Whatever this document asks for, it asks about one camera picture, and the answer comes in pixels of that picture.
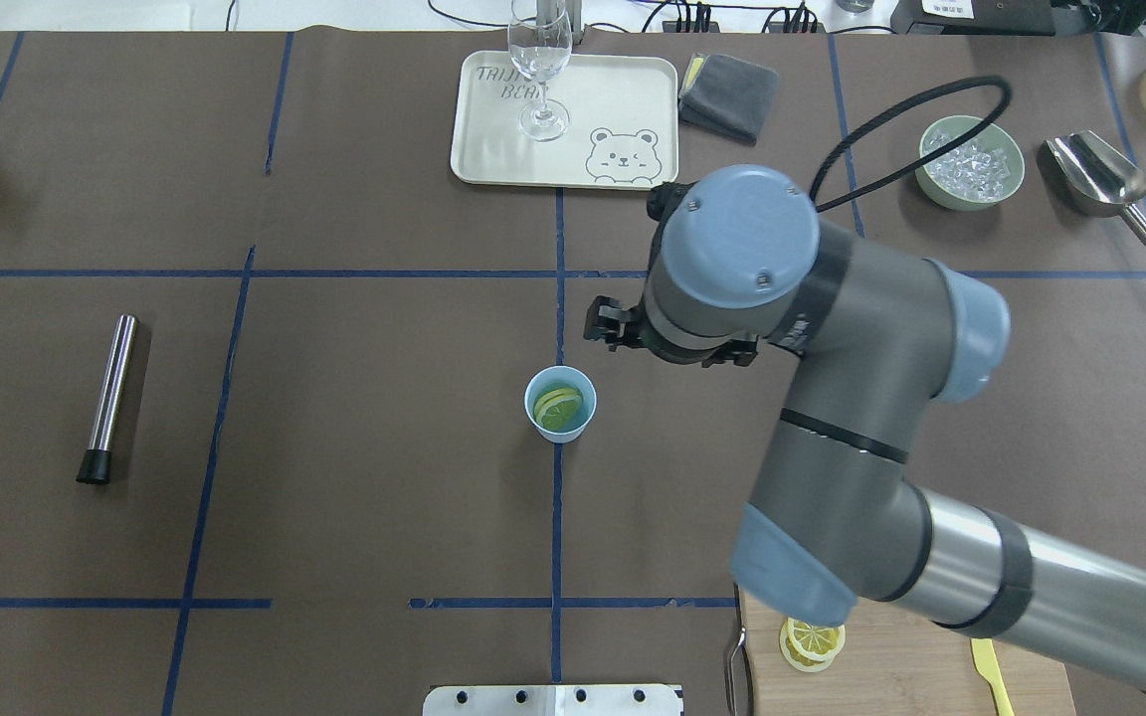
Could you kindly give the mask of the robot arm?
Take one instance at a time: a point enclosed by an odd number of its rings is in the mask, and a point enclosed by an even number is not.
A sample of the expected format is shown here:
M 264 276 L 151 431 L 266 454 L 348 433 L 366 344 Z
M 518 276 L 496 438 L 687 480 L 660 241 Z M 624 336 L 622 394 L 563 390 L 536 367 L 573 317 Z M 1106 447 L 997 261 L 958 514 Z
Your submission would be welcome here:
M 1146 694 L 1146 571 L 906 480 L 928 406 L 978 395 L 1005 357 L 998 291 L 824 221 L 764 166 L 660 183 L 647 212 L 641 300 L 592 300 L 588 340 L 673 364 L 799 357 L 729 561 L 741 590 L 811 625 L 888 604 Z

